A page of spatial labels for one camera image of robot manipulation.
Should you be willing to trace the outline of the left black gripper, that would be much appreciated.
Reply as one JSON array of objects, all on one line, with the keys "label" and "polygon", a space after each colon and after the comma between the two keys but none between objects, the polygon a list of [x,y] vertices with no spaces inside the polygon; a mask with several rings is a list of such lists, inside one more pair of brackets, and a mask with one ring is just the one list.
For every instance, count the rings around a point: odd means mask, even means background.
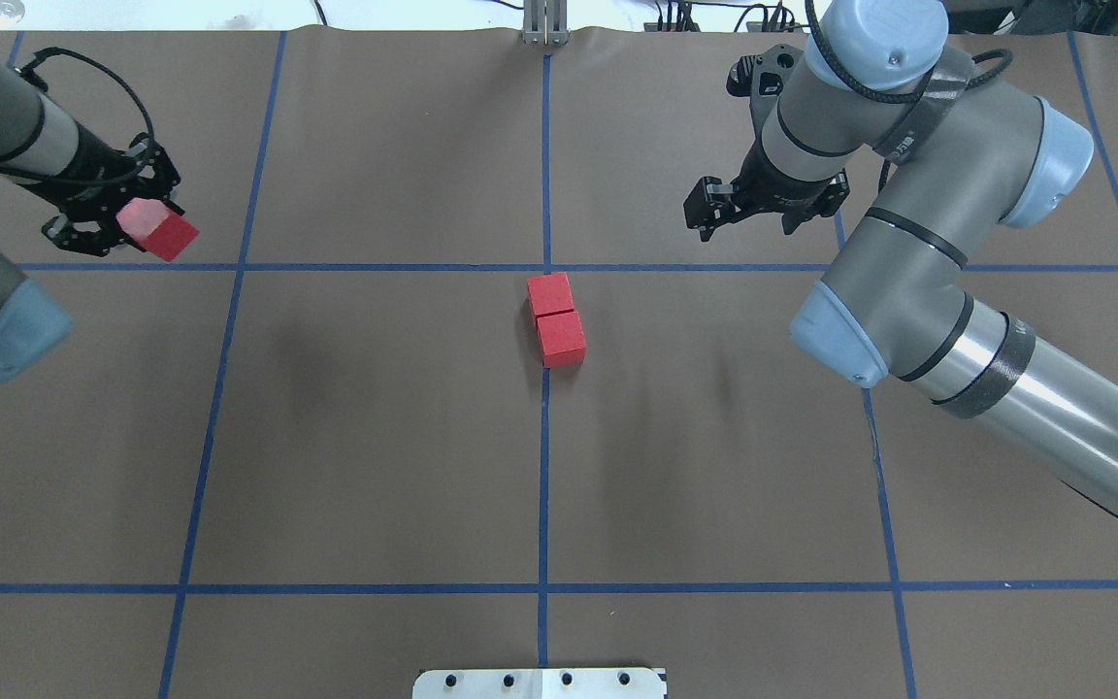
[{"label": "left black gripper", "polygon": [[40,198],[57,210],[42,225],[42,235],[55,248],[82,255],[105,257],[123,245],[142,251],[121,232],[115,214],[133,198],[163,200],[181,212],[174,202],[181,174],[173,160],[146,131],[125,150],[107,145],[80,124],[76,136],[72,162],[40,182]]}]

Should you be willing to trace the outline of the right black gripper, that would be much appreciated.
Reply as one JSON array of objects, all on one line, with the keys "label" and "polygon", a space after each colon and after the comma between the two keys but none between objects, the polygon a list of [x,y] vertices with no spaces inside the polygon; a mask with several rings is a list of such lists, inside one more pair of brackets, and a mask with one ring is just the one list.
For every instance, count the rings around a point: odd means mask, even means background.
[{"label": "right black gripper", "polygon": [[720,226],[762,214],[781,214],[781,233],[790,235],[814,217],[834,216],[847,195],[844,169],[816,182],[799,181],[773,167],[761,150],[752,150],[732,185],[717,177],[699,178],[682,211],[688,229],[697,229],[702,243],[709,243]]}]

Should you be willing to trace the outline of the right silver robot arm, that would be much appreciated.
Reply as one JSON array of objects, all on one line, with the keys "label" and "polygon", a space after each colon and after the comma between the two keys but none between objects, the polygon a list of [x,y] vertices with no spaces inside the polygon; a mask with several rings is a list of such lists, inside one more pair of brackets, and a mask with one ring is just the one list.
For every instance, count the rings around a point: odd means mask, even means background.
[{"label": "right silver robot arm", "polygon": [[847,160],[870,148],[888,174],[794,317],[795,344],[861,388],[913,385],[1118,518],[1118,386],[958,285],[994,227],[1038,224],[1074,190],[1091,133],[1002,81],[1008,51],[950,46],[937,1],[806,15],[803,48],[746,54],[729,70],[754,145],[730,182],[697,182],[686,227],[708,242],[759,214],[779,214],[785,233],[833,216]]}]

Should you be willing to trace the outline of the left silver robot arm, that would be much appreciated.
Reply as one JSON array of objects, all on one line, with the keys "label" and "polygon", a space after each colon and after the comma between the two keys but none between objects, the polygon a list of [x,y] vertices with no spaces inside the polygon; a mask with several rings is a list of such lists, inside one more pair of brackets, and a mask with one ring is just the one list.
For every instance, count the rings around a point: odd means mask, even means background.
[{"label": "left silver robot arm", "polygon": [[[127,98],[143,127],[127,147],[112,147],[50,96],[40,68],[65,57],[127,87],[115,70],[61,46],[35,51],[21,66],[0,57],[0,179],[15,193],[0,221],[32,198],[31,212],[49,211],[39,232],[57,251],[103,258],[113,251],[176,261],[198,239],[198,227],[176,202],[181,173],[161,147],[136,91]],[[0,384],[39,363],[72,332],[72,317],[40,282],[3,249],[0,233]]]}]

